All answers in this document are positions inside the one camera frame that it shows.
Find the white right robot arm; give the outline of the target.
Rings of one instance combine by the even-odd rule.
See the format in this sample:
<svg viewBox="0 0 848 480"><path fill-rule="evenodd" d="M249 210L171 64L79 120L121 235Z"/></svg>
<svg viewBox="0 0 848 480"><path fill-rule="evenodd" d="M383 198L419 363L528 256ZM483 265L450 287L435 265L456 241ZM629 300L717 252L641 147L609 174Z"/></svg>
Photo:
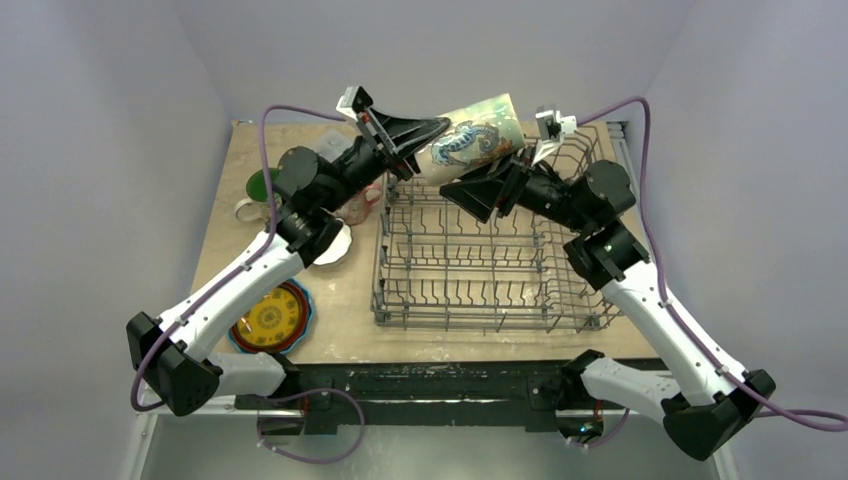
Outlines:
<svg viewBox="0 0 848 480"><path fill-rule="evenodd" d="M479 221L520 206L571 230L564 250L573 270L631 320L669 370L664 378L585 353L561 381L569 404L608 400L636 411L659 423L686 455L704 461L775 392L767 372L728 354L660 279L658 263L622 222L636 199L619 164L601 160L566 180L545 162L514 155L439 192Z"/></svg>

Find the seahorse pattern tall mug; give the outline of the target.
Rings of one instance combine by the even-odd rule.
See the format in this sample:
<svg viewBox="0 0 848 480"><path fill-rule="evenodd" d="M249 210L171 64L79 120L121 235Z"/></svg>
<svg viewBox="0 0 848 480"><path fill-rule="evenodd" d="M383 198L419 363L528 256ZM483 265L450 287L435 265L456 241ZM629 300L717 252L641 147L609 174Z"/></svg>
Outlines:
<svg viewBox="0 0 848 480"><path fill-rule="evenodd" d="M415 154L420 176L449 183L525 147L512 98L503 93L445 115L450 127Z"/></svg>

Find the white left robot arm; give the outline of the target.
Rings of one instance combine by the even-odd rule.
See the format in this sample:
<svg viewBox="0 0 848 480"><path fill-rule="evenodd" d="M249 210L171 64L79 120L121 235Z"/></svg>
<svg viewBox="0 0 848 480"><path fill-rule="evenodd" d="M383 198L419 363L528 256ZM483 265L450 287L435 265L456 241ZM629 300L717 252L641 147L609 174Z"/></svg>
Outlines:
<svg viewBox="0 0 848 480"><path fill-rule="evenodd" d="M214 347L250 307L312 266L342 230L334 215L386 172L409 179L414 154L451 125L446 117L392 117L366 107L349 116L359 134L336 159L297 146L269 168L260 160L270 218L223 271L186 300L153 317L136 314L126 326L135 377L130 405L138 413L161 406L190 414L219 395L254 394L272 408L297 399L298 382L267 354L214 357Z"/></svg>

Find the white scalloped bowl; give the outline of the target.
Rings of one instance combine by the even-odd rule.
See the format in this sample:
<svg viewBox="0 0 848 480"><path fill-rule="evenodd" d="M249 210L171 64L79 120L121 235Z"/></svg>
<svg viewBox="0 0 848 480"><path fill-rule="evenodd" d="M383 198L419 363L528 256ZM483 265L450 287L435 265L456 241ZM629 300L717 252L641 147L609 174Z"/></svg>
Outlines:
<svg viewBox="0 0 848 480"><path fill-rule="evenodd" d="M352 244L351 227L344 223L333 242L314 260L313 264L315 266L329 266L340 262L349 253Z"/></svg>

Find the pink ghost mug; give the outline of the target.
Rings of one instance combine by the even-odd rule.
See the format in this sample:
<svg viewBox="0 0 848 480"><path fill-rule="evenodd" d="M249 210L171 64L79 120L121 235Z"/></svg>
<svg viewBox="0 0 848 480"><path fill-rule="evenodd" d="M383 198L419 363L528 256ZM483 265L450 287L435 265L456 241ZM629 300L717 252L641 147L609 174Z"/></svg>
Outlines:
<svg viewBox="0 0 848 480"><path fill-rule="evenodd" d="M336 210L334 216L341 219L346 225L359 225L368 218L372 208L381 197L382 186L372 183Z"/></svg>

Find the green inside floral mug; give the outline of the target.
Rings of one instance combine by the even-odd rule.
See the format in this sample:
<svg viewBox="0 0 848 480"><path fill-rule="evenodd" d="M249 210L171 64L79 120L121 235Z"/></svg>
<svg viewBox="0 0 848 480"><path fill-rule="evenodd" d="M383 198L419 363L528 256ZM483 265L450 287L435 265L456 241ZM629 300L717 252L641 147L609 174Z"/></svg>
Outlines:
<svg viewBox="0 0 848 480"><path fill-rule="evenodd" d="M235 204L234 217L240 222L269 220L271 208L268 203L264 170L258 170L249 177L245 184L245 195L245 198Z"/></svg>

